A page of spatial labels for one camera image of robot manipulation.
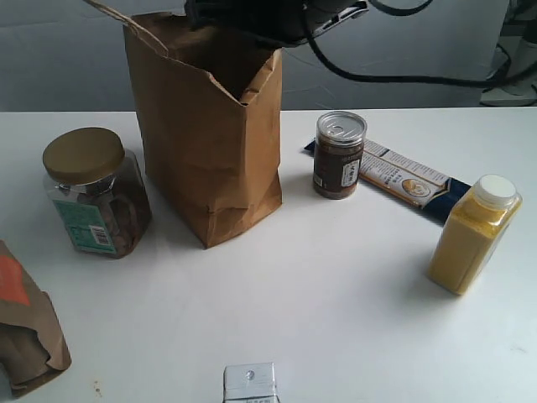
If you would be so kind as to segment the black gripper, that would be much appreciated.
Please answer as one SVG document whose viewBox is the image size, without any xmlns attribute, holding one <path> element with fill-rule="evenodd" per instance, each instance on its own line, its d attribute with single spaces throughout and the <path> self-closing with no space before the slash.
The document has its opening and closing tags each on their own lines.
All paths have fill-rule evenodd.
<svg viewBox="0 0 537 403">
<path fill-rule="evenodd" d="M 365 1 L 187 1 L 193 29 L 234 29 L 275 47 L 297 47 L 367 12 Z"/>
</svg>

